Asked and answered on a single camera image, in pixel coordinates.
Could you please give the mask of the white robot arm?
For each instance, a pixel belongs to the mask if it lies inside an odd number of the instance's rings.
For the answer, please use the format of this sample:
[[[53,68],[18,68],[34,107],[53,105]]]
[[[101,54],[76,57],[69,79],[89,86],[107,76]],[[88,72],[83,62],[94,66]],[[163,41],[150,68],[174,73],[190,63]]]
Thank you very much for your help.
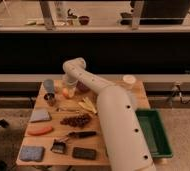
[[[128,92],[85,70],[83,58],[63,63],[66,83],[80,81],[97,94],[97,111],[112,171],[156,171]]]

